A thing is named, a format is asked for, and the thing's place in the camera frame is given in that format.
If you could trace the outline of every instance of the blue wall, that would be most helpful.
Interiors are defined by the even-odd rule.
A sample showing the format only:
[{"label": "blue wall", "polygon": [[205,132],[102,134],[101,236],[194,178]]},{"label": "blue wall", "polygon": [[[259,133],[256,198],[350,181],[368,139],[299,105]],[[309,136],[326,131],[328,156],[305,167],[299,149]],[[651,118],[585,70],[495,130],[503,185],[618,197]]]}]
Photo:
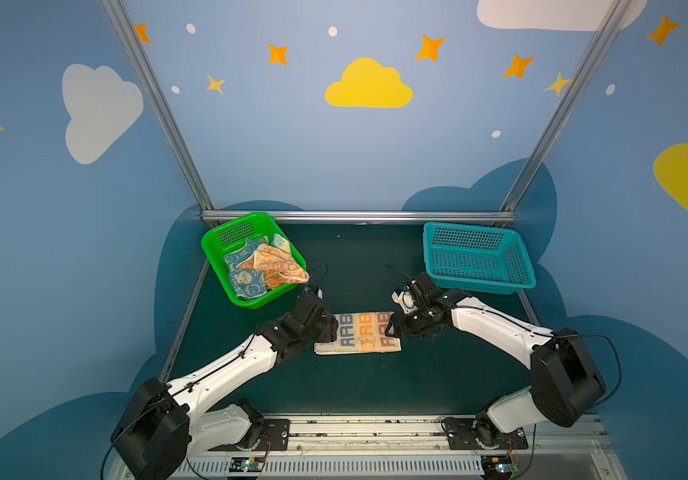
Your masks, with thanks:
[{"label": "blue wall", "polygon": [[[665,15],[680,26],[659,46],[647,37]],[[528,296],[541,321],[609,335],[619,348],[624,384],[599,414],[630,480],[688,470],[688,210],[654,176],[656,158],[680,143],[688,143],[688,3],[649,0],[517,208],[515,228],[538,262]],[[613,385],[608,346],[592,348]],[[677,449],[666,462],[662,438]]]},{"label": "blue wall", "polygon": [[[459,209],[435,187],[468,189],[527,157],[558,102],[545,89],[558,72],[570,78],[592,36],[493,28],[465,0],[127,4],[146,25],[144,48],[219,208],[273,200],[305,210]],[[509,8],[504,20],[517,14]],[[564,10],[545,14],[574,22]],[[446,38],[436,62],[416,60],[423,35]],[[270,63],[269,44],[288,47],[287,64]],[[504,78],[514,54],[534,60],[522,78]],[[410,103],[329,104],[326,89],[362,57],[395,68]],[[208,76],[224,81],[223,94],[206,90]]]},{"label": "blue wall", "polygon": [[95,162],[70,154],[72,64],[139,85],[99,0],[0,0],[0,478],[96,477],[204,261],[199,207],[146,98]]}]

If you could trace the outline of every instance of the white cloud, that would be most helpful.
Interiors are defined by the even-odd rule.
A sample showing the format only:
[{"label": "white cloud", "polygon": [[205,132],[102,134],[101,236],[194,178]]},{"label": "white cloud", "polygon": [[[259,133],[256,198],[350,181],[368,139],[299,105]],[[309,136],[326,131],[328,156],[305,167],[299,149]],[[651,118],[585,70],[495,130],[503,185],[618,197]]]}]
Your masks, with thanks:
[{"label": "white cloud", "polygon": [[[621,27],[643,11],[647,0],[632,0]],[[478,18],[493,28],[537,28],[594,32],[613,0],[480,0]]]},{"label": "white cloud", "polygon": [[61,92],[72,117],[67,126],[67,149],[83,165],[103,155],[144,110],[141,90],[103,65],[96,70],[70,65],[64,71]]}]

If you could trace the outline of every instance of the plastic basket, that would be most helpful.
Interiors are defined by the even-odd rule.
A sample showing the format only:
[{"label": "plastic basket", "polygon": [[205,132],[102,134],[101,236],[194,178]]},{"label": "plastic basket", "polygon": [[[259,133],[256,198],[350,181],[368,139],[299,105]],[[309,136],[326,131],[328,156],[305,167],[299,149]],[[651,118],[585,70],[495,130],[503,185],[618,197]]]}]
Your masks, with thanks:
[{"label": "plastic basket", "polygon": [[[243,248],[246,238],[255,240],[267,235],[271,242],[275,234],[280,234],[288,240],[288,237],[282,232],[271,216],[256,212],[235,218],[224,225],[219,225],[203,236],[203,240],[200,242],[203,246],[203,252],[205,252],[208,261],[214,268],[216,276],[219,277],[219,282],[224,287],[226,295],[235,305],[255,310],[296,288],[296,283],[287,283],[252,300],[242,300],[232,290],[229,278],[230,268],[224,263],[224,255]],[[306,261],[296,247],[293,246],[293,243],[291,243],[291,255],[306,270]]]},{"label": "plastic basket", "polygon": [[509,295],[536,286],[520,234],[506,228],[428,222],[424,263],[442,288]]}]

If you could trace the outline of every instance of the dark green table surface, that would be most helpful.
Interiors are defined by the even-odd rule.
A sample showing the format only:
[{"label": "dark green table surface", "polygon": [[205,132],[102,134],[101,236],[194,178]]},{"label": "dark green table surface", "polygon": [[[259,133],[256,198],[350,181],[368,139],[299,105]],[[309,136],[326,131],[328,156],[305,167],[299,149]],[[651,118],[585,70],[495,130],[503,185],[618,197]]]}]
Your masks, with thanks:
[{"label": "dark green table surface", "polygon": [[[394,311],[390,295],[408,274],[424,271],[422,227],[410,225],[281,225],[319,282],[334,313]],[[313,283],[325,270],[312,276]],[[232,350],[256,324],[291,308],[297,288],[258,310],[235,306],[211,270],[186,328],[170,378],[197,370]],[[516,294],[479,293],[494,308],[526,320]],[[402,351],[317,356],[310,348],[252,379],[221,408],[247,398],[268,413],[474,414],[494,398],[528,384],[528,370],[466,332],[445,328],[431,340],[402,340]]]}]

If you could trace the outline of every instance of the black mounting plate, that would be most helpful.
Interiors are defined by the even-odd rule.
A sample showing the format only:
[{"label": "black mounting plate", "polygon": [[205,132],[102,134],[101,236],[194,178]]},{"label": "black mounting plate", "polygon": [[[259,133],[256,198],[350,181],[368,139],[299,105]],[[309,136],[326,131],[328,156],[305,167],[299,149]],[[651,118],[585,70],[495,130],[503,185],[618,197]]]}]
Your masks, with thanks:
[{"label": "black mounting plate", "polygon": [[512,448],[517,450],[528,449],[528,440],[525,432],[518,428],[514,432],[503,433],[498,447],[485,448],[477,440],[474,430],[474,418],[445,417],[442,420],[442,428],[448,438],[448,446],[451,450],[509,450],[509,438],[512,440]]},{"label": "black mounting plate", "polygon": [[[270,437],[272,441],[273,452],[284,452],[288,449],[288,427],[290,420],[287,418],[264,418],[264,425],[261,429],[261,435]],[[263,455],[266,452],[267,441],[263,436],[259,437],[259,443],[256,444],[251,452],[257,452]],[[222,445],[209,448],[211,452],[242,452],[234,445]]]}]

